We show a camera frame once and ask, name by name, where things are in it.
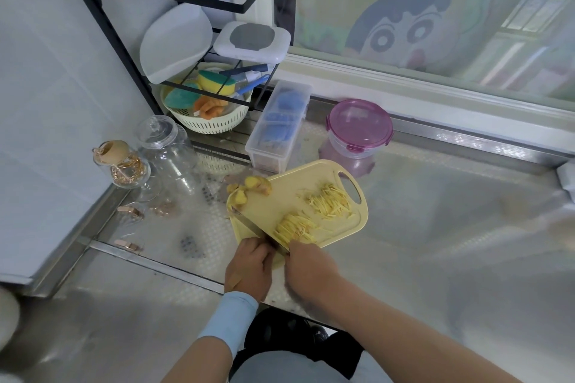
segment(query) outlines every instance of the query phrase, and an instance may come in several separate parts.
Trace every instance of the light blue wristband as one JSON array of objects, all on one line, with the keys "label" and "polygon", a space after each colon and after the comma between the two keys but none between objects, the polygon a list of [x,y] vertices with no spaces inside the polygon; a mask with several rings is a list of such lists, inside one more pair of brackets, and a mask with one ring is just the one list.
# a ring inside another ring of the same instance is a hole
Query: light blue wristband
[{"label": "light blue wristband", "polygon": [[235,358],[257,310],[258,302],[251,295],[245,292],[226,292],[198,339],[204,336],[221,339]]}]

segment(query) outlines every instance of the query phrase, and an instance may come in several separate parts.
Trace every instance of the knife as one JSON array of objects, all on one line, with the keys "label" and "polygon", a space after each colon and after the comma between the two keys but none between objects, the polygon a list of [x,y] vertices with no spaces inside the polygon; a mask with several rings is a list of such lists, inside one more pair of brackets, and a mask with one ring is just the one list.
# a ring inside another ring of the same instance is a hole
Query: knife
[{"label": "knife", "polygon": [[275,248],[277,250],[278,253],[285,255],[286,253],[289,253],[289,249],[285,248],[282,244],[280,244],[278,241],[276,241],[275,239],[273,239],[270,235],[268,235],[267,233],[265,233],[261,228],[259,228],[252,220],[250,220],[247,216],[245,216],[244,214],[242,214],[240,211],[238,211],[235,207],[232,206],[232,214],[234,215],[234,217],[240,221],[241,224],[243,224],[244,226],[248,227],[248,229],[254,234],[256,235],[258,238],[263,238],[265,239],[273,248]]}]

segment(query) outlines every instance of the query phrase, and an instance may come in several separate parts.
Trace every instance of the cartoon eye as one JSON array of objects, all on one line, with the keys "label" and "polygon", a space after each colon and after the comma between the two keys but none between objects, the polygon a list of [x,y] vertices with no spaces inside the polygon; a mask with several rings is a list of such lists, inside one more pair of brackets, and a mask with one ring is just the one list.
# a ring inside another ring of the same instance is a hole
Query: cartoon eye
[{"label": "cartoon eye", "polygon": [[433,20],[425,19],[414,23],[409,31],[407,31],[407,41],[411,44],[415,44],[429,36],[433,30]]},{"label": "cartoon eye", "polygon": [[395,35],[389,29],[380,29],[371,36],[369,42],[371,48],[378,53],[389,50],[395,42]]}]

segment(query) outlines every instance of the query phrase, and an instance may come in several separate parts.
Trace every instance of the cartoon face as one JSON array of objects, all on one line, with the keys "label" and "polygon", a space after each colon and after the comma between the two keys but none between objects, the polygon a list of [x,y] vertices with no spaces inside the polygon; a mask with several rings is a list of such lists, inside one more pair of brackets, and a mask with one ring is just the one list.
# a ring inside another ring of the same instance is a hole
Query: cartoon face
[{"label": "cartoon face", "polygon": [[413,15],[404,12],[398,23],[384,17],[371,30],[359,57],[395,67],[421,69],[447,56],[457,36],[456,25],[444,19],[435,6]]},{"label": "cartoon face", "polygon": [[357,19],[346,48],[362,60],[424,69],[449,55],[456,45],[459,27],[449,15],[450,3],[378,0]]}]

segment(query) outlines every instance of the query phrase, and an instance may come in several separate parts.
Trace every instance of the cartoon hair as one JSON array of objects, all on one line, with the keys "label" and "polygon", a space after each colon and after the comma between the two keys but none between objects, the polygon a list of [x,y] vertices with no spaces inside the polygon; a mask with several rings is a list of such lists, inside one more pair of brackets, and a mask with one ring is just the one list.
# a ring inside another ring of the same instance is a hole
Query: cartoon hair
[{"label": "cartoon hair", "polygon": [[378,0],[373,2],[351,27],[347,36],[346,47],[360,52],[369,32],[384,17],[387,17],[392,23],[399,23],[404,12],[420,15],[432,5],[435,5],[438,12],[444,12],[450,4],[451,0]]}]

